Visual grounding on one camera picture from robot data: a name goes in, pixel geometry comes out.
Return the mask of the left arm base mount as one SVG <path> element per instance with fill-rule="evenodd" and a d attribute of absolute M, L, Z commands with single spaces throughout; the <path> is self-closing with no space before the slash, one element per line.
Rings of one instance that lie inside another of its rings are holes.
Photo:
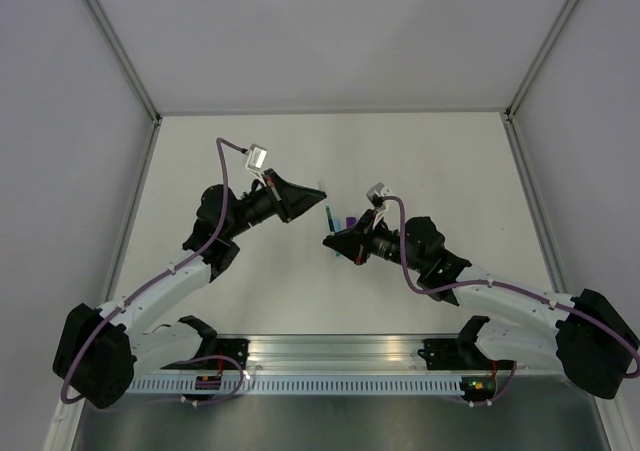
<path fill-rule="evenodd" d="M 193 358 L 207 356 L 226 356 L 235 360 L 243 370 L 249 353 L 250 341 L 246 338 L 221 338 L 217 331 L 199 318 L 188 315 L 181 317 L 179 323 L 193 328 L 201 338 L 201 344 Z M 198 362 L 176 362 L 163 367 L 164 370 L 235 370 L 235 366 L 225 360 L 208 359 Z"/>

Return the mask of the aluminium mounting rail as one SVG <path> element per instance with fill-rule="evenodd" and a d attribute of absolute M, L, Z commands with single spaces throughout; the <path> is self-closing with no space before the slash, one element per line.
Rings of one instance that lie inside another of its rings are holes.
<path fill-rule="evenodd" d="M 431 371 L 417 355 L 425 338 L 452 334 L 225 335 L 250 341 L 246 369 L 269 374 L 411 374 Z"/>

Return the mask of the green refill pen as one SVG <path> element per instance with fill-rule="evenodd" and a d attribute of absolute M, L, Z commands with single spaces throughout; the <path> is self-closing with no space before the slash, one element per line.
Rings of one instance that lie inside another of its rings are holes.
<path fill-rule="evenodd" d="M 333 220 L 333 216 L 332 216 L 332 212 L 329 204 L 325 205 L 325 214 L 328 222 L 329 232 L 331 235 L 334 235 L 335 226 L 334 226 L 334 220 Z"/>

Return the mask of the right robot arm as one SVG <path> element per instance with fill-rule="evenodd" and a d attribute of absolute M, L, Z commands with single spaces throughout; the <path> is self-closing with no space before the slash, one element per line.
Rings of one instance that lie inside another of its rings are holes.
<path fill-rule="evenodd" d="M 414 271 L 416 293 L 473 310 L 455 338 L 457 359 L 470 369 L 497 362 L 562 373 L 602 399 L 614 398 L 623 381 L 639 376 L 639 339 L 605 296 L 506 281 L 447 250 L 428 217 L 392 230 L 368 210 L 323 244 L 357 266 L 376 256 Z"/>

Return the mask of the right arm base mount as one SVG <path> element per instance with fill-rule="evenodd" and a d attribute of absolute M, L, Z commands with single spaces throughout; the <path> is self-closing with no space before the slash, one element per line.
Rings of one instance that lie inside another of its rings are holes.
<path fill-rule="evenodd" d="M 489 322 L 487 316 L 474 315 L 454 338 L 425 338 L 417 355 L 431 371 L 511 370 L 514 361 L 491 360 L 476 345 L 479 332 Z"/>

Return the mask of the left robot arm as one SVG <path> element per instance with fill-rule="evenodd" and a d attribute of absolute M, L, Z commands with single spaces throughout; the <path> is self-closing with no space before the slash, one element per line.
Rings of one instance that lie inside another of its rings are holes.
<path fill-rule="evenodd" d="M 81 303 L 66 317 L 52 369 L 62 379 L 61 400 L 86 399 L 98 409 L 114 405 L 131 383 L 177 363 L 205 369 L 217 357 L 217 333 L 188 315 L 163 330 L 151 325 L 191 293 L 224 273 L 240 252 L 235 238 L 271 217 L 288 224 L 326 199 L 273 169 L 241 196 L 224 184 L 202 194 L 192 232 L 174 260 L 130 295 L 95 308 Z"/>

